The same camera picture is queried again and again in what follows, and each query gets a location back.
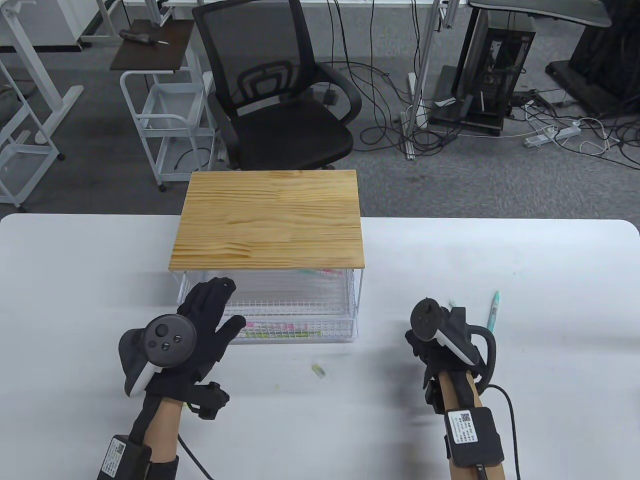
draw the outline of chair armrest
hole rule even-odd
[[[229,166],[237,169],[239,168],[240,160],[240,144],[236,129],[231,124],[227,113],[216,97],[216,92],[211,92],[207,96],[207,103],[209,104],[211,115],[213,115],[213,119],[216,121],[216,127],[220,130],[222,141],[225,142],[227,154],[229,155]]]
[[[347,80],[347,78],[342,75],[338,70],[331,68],[326,63],[316,63],[317,66],[317,75],[315,83],[318,82],[329,82],[334,85],[342,88],[342,91],[347,94],[347,98],[349,99],[349,103],[351,104],[351,109],[349,112],[340,119],[340,121],[346,125],[354,118],[358,116],[360,113],[360,109],[362,109],[362,97],[360,93],[355,88],[353,83]]]

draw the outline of mesh chair back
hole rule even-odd
[[[316,64],[300,0],[221,0],[194,8],[193,17],[227,115],[312,84]]]

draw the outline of light blue pen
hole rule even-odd
[[[495,318],[498,315],[498,305],[500,305],[500,291],[498,290],[493,295],[493,301],[491,302],[491,310],[489,311],[489,319],[486,321],[486,327],[491,330],[495,328]]]

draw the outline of screwdriver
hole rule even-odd
[[[169,42],[165,42],[164,40],[154,40],[148,33],[133,33],[131,30],[120,30],[120,38],[145,45],[169,44]]]

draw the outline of black office chair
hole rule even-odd
[[[193,17],[215,81],[209,107],[231,168],[329,168],[351,152],[346,125],[362,99],[343,75],[316,63],[300,0],[221,0],[194,8]],[[338,119],[305,95],[318,82],[340,87],[349,113]],[[238,114],[267,99],[280,102]]]

